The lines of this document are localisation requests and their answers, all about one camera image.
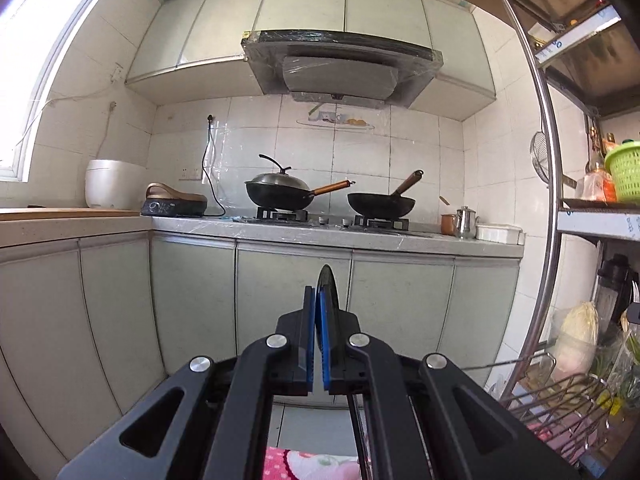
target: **pink cloth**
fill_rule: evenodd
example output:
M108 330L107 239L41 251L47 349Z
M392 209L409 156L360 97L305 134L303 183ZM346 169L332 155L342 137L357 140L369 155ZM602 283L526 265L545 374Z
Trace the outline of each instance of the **pink cloth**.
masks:
M268 447L262 480L360 480L356 456L316 455Z

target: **window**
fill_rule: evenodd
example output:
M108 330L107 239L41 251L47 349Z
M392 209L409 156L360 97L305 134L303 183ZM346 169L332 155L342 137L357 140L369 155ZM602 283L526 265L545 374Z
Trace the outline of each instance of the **window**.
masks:
M44 83L88 1L12 0L0 15L0 180L26 176Z

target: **plastic basket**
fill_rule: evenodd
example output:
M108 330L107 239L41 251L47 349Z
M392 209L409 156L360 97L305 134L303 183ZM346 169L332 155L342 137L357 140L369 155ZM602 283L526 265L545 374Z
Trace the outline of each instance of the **plastic basket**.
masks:
M624 142L614 148L604 164L613 177L618 201L640 203L640 142Z

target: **dish rack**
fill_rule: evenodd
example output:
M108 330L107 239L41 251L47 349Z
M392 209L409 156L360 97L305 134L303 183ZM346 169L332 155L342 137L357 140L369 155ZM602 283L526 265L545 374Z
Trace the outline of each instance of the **dish rack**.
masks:
M491 370L522 363L514 359L478 367ZM494 384L489 393L540 440L546 442L570 464L587 451L607 442L609 410L613 396L606 382L593 374L574 374L556 380L556 359L549 352L534 355L510 393L501 393Z

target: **electrical outlet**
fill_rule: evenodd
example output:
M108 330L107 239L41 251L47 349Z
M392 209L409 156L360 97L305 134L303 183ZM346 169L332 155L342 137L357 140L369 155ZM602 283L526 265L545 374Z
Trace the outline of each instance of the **electrical outlet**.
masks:
M180 180L201 180L202 179L202 167L197 166L195 168L182 168Z

